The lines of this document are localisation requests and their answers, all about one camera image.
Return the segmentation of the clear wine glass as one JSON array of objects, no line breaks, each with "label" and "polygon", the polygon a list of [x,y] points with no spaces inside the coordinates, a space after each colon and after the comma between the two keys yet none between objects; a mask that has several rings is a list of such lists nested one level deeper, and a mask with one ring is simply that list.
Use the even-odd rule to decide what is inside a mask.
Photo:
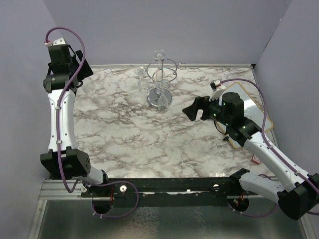
[{"label": "clear wine glass", "polygon": [[164,94],[164,90],[167,88],[167,82],[160,82],[157,86],[158,89],[158,111],[164,111],[168,108],[168,99]]},{"label": "clear wine glass", "polygon": [[153,52],[154,54],[154,64],[157,63],[157,72],[156,74],[162,74],[163,73],[163,59],[165,58],[165,51],[164,50],[155,50]]},{"label": "clear wine glass", "polygon": [[145,78],[145,74],[147,73],[146,67],[143,65],[138,65],[134,68],[134,73],[139,77],[137,87],[140,94],[143,96],[148,96],[151,86],[148,79]]},{"label": "clear wine glass", "polygon": [[93,98],[95,96],[96,85],[94,81],[87,82],[81,88],[88,97]]}]

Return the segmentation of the small wood-framed whiteboard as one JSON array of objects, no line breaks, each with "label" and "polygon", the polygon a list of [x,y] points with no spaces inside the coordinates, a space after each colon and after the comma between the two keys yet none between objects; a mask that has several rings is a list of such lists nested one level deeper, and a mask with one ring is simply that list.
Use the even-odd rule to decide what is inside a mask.
[{"label": "small wood-framed whiteboard", "polygon": [[[261,106],[254,100],[252,96],[259,96],[259,93],[253,93],[250,94],[249,91],[247,91],[248,87],[244,87],[241,83],[233,83],[229,85],[228,87],[225,87],[225,93],[234,92],[237,93],[240,96],[240,99],[244,102],[244,116],[246,116],[248,119],[254,121],[260,128],[263,123],[263,117],[264,117],[264,111],[261,108]],[[222,125],[221,123],[217,122],[218,128],[221,129],[223,133],[226,132],[226,126]],[[265,133],[270,131],[273,128],[272,121],[266,117],[265,122]],[[232,145],[233,148],[239,149],[241,146],[234,141],[233,139],[229,138],[228,141]]]}]

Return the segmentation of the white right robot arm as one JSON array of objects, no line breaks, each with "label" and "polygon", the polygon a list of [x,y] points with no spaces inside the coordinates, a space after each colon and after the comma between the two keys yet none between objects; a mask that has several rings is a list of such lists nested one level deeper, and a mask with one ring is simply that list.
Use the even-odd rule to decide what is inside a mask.
[{"label": "white right robot arm", "polygon": [[284,214],[300,219],[319,203],[319,175],[309,174],[294,164],[271,143],[261,128],[244,115],[244,101],[237,93],[228,92],[220,99],[196,97],[192,105],[182,111],[194,121],[198,110],[201,120],[214,120],[226,127],[228,136],[250,151],[277,177],[273,182],[246,170],[229,182],[235,195],[244,191],[259,194],[275,202]]}]

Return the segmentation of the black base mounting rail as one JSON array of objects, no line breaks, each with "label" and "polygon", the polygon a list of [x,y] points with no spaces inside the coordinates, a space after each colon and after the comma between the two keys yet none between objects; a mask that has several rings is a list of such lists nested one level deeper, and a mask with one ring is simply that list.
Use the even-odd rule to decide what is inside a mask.
[{"label": "black base mounting rail", "polygon": [[108,186],[90,186],[84,199],[111,201],[117,208],[228,205],[228,199],[250,196],[229,177],[109,179]]}]

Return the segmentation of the small red white packet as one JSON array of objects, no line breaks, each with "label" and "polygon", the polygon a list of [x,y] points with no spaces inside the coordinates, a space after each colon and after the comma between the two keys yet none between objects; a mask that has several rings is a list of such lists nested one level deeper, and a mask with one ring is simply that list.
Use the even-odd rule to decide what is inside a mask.
[{"label": "small red white packet", "polygon": [[252,156],[251,161],[253,163],[255,163],[255,164],[260,164],[261,163],[261,160],[255,155]]}]

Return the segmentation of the chrome wine glass rack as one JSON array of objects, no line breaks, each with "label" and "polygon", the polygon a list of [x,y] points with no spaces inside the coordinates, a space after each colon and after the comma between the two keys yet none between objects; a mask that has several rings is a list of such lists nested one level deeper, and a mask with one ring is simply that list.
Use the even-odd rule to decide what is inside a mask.
[{"label": "chrome wine glass rack", "polygon": [[154,64],[154,61],[152,61],[148,66],[147,66],[147,76],[152,80],[152,82],[155,84],[155,87],[150,90],[149,95],[147,96],[147,103],[149,104],[150,107],[153,109],[158,110],[158,89],[157,86],[160,82],[167,82],[167,88],[164,90],[164,94],[168,99],[168,107],[172,103],[172,94],[169,91],[169,87],[172,83],[177,78],[177,71],[185,69],[187,64],[184,62],[176,63],[175,61],[169,59],[169,58],[164,58],[163,59],[163,73],[162,74],[156,74],[157,70],[153,72],[152,75],[149,73],[149,69],[151,65]]}]

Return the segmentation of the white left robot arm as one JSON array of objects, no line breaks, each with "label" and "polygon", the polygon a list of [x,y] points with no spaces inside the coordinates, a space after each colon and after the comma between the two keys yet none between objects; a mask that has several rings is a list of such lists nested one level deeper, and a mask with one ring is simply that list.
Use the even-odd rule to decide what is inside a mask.
[{"label": "white left robot arm", "polygon": [[48,73],[43,81],[51,114],[51,137],[48,152],[40,162],[54,179],[80,179],[93,184],[98,196],[110,191],[107,175],[91,165],[89,155],[78,149],[74,132],[74,104],[77,89],[93,71],[81,50],[73,51],[67,43],[46,43],[50,56]]}]

